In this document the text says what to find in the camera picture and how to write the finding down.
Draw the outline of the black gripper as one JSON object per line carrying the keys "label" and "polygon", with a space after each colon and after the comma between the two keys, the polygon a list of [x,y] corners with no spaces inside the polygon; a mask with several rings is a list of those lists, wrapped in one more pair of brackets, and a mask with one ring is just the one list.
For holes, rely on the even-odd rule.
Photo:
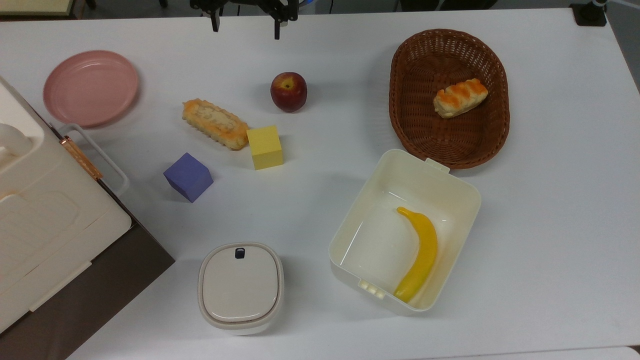
{"label": "black gripper", "polygon": [[[300,8],[299,0],[228,0],[236,5],[258,6],[263,12],[271,16],[274,20],[274,39],[281,38],[281,27],[285,27],[288,22],[298,20]],[[201,10],[202,14],[210,16],[213,32],[220,30],[220,12],[224,9],[224,0],[190,0],[190,7]]]}

